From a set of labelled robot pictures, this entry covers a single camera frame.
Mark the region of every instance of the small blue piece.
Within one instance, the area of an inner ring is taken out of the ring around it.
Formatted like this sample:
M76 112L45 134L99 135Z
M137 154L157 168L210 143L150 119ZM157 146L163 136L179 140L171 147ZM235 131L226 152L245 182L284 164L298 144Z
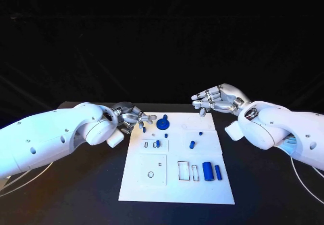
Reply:
M170 122L167 120L167 115L164 115L163 118L157 120L157 128L160 130L166 130L169 126L170 126Z
M222 174L220 174L220 170L219 170L219 165L215 166L215 170L216 170L218 180L222 180Z
M194 149L194 141L190 142L189 148L190 148L190 149Z
M215 180L215 174L213 174L213 168L212 168L210 162L203 163L203 170L205 170L205 180L213 181Z

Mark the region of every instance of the white robotic arm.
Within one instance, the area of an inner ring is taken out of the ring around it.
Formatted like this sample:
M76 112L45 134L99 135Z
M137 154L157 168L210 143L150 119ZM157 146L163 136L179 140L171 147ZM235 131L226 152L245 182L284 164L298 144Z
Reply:
M313 112L291 112L268 102L251 102L242 91L222 84L192 97L194 108L205 116L210 109L233 113L238 120L225 128L236 141L249 142L266 150L272 146L301 162L324 170L324 116Z
M117 126L130 133L137 122L143 127L154 119L130 102L111 108L86 102L22 119L0 130L0 179L56 161L84 142L115 147L124 139Z

